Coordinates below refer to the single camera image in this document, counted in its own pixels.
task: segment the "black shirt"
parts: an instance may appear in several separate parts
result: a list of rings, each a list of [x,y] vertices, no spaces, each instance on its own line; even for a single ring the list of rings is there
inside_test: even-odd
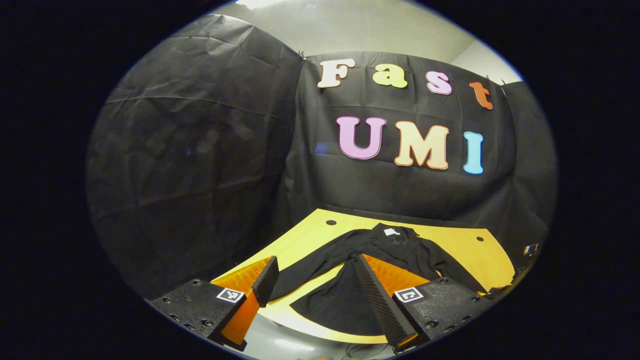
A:
[[[349,231],[280,272],[270,301],[279,299],[305,282],[344,262],[330,281],[291,304],[305,318],[335,331],[379,336],[378,325],[355,271],[357,255],[367,254],[426,279],[450,277],[473,291],[483,287],[451,255],[431,240],[419,238],[408,227],[378,224],[371,230]]]

